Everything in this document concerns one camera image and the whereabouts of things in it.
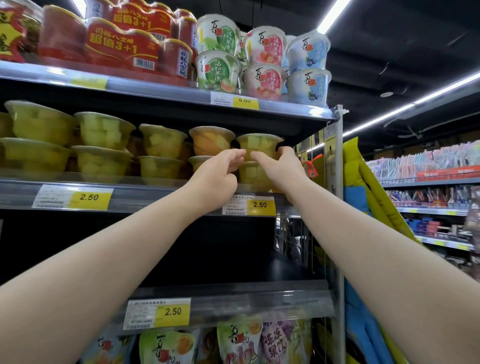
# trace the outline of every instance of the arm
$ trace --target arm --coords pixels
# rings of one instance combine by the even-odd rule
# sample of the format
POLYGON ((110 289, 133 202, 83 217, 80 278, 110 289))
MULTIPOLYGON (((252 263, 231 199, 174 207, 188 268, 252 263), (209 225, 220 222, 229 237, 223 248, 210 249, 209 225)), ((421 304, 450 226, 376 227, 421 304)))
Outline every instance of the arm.
POLYGON ((323 249, 415 364, 476 363, 480 285, 399 232, 310 181, 293 149, 252 152, 323 249))
POLYGON ((74 363, 200 216, 237 189, 244 150, 206 161, 172 194, 0 287, 0 363, 74 363))

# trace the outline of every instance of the left hand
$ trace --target left hand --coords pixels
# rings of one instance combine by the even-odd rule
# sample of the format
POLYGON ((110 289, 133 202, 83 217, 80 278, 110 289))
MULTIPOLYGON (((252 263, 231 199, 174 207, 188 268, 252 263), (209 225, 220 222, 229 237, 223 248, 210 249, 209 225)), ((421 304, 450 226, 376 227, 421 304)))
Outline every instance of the left hand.
POLYGON ((227 149, 206 160, 183 189, 200 199, 203 214, 221 208, 237 190, 237 177, 232 174, 243 163, 245 149, 227 149))

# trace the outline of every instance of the pink jelly cup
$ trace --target pink jelly cup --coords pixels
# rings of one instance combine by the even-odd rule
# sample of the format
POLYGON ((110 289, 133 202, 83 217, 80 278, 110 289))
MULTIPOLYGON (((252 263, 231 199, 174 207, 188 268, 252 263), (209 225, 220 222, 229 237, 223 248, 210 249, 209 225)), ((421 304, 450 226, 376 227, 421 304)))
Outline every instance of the pink jelly cup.
POLYGON ((285 72, 274 64, 254 64, 242 75, 248 96, 280 100, 285 72))
POLYGON ((271 63, 280 66, 287 46, 285 32, 274 26, 259 26, 243 39, 248 64, 271 63))

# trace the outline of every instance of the hand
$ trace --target hand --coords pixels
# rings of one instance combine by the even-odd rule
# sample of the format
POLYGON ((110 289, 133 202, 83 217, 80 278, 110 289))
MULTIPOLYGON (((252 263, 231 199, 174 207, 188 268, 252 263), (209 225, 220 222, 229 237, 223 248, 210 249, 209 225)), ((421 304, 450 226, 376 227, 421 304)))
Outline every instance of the hand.
POLYGON ((243 163, 245 149, 227 149, 206 160, 183 187, 193 192, 204 214, 221 208, 237 190, 232 174, 243 163))
POLYGON ((309 178, 292 148, 283 146, 278 151, 281 154, 278 160, 264 152, 250 152, 250 156, 262 166, 273 184, 289 196, 295 186, 309 178))

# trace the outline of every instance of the black ceiling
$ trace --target black ceiling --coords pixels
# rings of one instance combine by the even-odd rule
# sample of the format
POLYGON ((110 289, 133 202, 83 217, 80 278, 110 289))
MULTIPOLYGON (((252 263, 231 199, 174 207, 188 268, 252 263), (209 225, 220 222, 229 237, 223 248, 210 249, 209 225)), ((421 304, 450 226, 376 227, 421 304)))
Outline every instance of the black ceiling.
MULTIPOLYGON (((245 31, 272 25, 295 36, 316 28, 335 2, 163 1, 173 9, 189 9, 197 17, 222 13, 245 31)), ((37 3, 54 3, 75 10, 72 0, 37 0, 37 3)), ((351 0, 328 32, 332 48, 327 56, 327 69, 333 78, 327 101, 330 106, 343 104, 350 110, 344 117, 344 129, 350 130, 480 71, 479 13, 480 2, 471 0, 351 0), (394 94, 380 97, 385 91, 394 94)), ((480 117, 471 116, 420 133, 428 126, 480 111, 478 93, 464 99, 411 119, 387 126, 386 122, 380 122, 365 129, 359 132, 360 149, 371 153, 392 145, 418 144, 437 135, 454 133, 455 129, 478 128, 480 117), (410 137, 398 137, 409 134, 410 137)))

